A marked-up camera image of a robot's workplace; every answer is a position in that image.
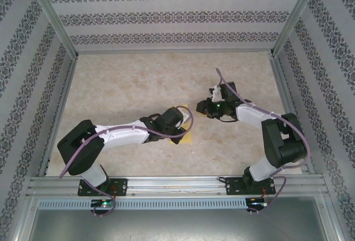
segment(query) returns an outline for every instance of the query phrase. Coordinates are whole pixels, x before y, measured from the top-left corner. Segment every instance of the metal panel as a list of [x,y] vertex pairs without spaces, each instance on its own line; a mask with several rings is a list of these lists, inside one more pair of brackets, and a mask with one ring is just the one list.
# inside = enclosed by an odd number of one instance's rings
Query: metal panel
[[[40,210],[88,210],[90,199],[44,199]],[[163,209],[246,209],[245,198],[204,199],[121,199],[116,203],[118,210],[163,210]]]
[[244,210],[39,210],[30,240],[327,240],[313,198],[280,198],[263,215]]

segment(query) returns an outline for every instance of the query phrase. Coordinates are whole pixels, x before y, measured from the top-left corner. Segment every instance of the patterned wallpaper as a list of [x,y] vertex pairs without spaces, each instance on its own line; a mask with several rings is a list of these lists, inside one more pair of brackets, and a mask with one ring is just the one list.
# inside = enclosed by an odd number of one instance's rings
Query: patterned wallpaper
[[278,55],[346,240],[355,239],[355,0],[310,0]]
[[0,240],[38,174],[71,58],[37,0],[0,0]]
[[297,0],[51,0],[79,52],[271,49]]

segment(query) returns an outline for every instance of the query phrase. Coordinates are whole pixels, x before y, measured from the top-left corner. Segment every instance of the robotic arm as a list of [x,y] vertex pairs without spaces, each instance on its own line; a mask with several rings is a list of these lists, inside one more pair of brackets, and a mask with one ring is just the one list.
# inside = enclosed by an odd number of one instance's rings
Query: robotic arm
[[[234,82],[228,85],[236,91]],[[225,84],[210,88],[210,93],[209,98],[197,104],[197,112],[222,122],[246,122],[262,130],[265,156],[245,169],[243,182],[247,190],[269,178],[278,169],[306,158],[307,151],[301,137],[284,122],[245,104]],[[233,120],[221,120],[222,116],[229,116]],[[294,114],[287,113],[281,117],[301,129]]]
[[70,175],[80,175],[94,187],[105,191],[109,186],[109,177],[101,166],[94,164],[101,151],[119,145],[154,142],[166,137],[178,144],[186,132],[181,126],[189,119],[187,109],[172,107],[162,115],[157,113],[122,125],[93,125],[91,120],[84,120],[58,143],[58,149],[65,164],[68,164],[88,138],[102,132],[90,140],[90,145],[82,148],[68,172]]

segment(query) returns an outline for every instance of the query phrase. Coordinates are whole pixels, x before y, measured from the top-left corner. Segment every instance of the marble floor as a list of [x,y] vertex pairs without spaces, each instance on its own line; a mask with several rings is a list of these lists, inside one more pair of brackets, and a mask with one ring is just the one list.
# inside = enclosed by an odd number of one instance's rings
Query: marble floor
[[[178,104],[194,111],[218,83],[216,67],[244,98],[283,113],[266,52],[79,56],[47,175],[58,176],[64,168],[57,143],[82,120],[123,124]],[[260,130],[195,111],[194,118],[191,143],[174,145],[164,139],[125,145],[101,152],[96,162],[109,175],[237,175],[263,156]]]

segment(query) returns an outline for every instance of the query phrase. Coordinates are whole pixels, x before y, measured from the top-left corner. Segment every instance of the metal beam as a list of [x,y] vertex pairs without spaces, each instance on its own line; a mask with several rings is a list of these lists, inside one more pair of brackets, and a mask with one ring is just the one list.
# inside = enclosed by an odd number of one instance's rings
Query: metal beam
[[[285,175],[287,183],[280,197],[328,196],[322,174]],[[118,199],[136,198],[246,198],[259,195],[227,195],[225,185],[217,176],[195,177],[113,177],[128,179],[127,194]],[[33,177],[26,198],[35,199],[100,199],[102,197],[79,197],[79,177]],[[283,179],[275,179],[276,191]]]

